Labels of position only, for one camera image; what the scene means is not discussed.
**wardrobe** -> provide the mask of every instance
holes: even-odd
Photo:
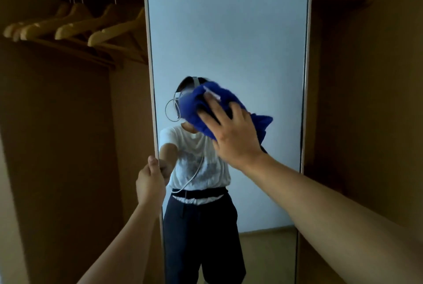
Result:
[[[60,1],[0,0],[0,26],[48,18]],[[114,3],[70,1],[96,16]],[[143,7],[116,3],[124,21]],[[418,235],[420,4],[314,0],[305,140],[305,174]],[[117,38],[127,50],[110,67],[0,39],[2,283],[76,283],[130,217],[154,153],[148,64],[128,51],[145,42],[142,29]],[[342,283],[300,237],[297,282],[329,280]],[[159,220],[144,282],[164,282]]]

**mirror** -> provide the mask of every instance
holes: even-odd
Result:
[[[302,170],[309,0],[145,0],[166,283],[294,283],[287,213],[179,119],[178,98],[207,81],[273,117],[262,142]]]

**blue cloth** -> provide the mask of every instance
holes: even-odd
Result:
[[[204,135],[216,140],[213,133],[197,115],[197,110],[203,109],[209,113],[217,122],[219,122],[204,99],[204,93],[206,92],[204,87],[207,87],[212,92],[220,96],[219,104],[222,106],[223,110],[226,112],[230,119],[232,119],[232,110],[229,107],[229,103],[231,101],[237,102],[242,109],[245,109],[245,106],[233,93],[227,89],[221,88],[217,83],[212,81],[196,87],[191,94],[183,95],[179,99],[179,110],[181,117],[193,125],[199,132],[202,132]],[[266,128],[273,121],[273,118],[270,116],[251,114],[251,119],[254,123],[254,127],[256,127],[258,141],[261,145],[264,137],[266,136]]]

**right hand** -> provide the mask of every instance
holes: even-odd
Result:
[[[205,111],[198,111],[198,116],[216,137],[217,141],[213,141],[213,146],[217,155],[233,168],[245,170],[257,157],[264,154],[250,114],[241,109],[239,104],[232,102],[229,104],[233,114],[230,119],[211,94],[204,94],[204,98],[220,121],[219,124]]]

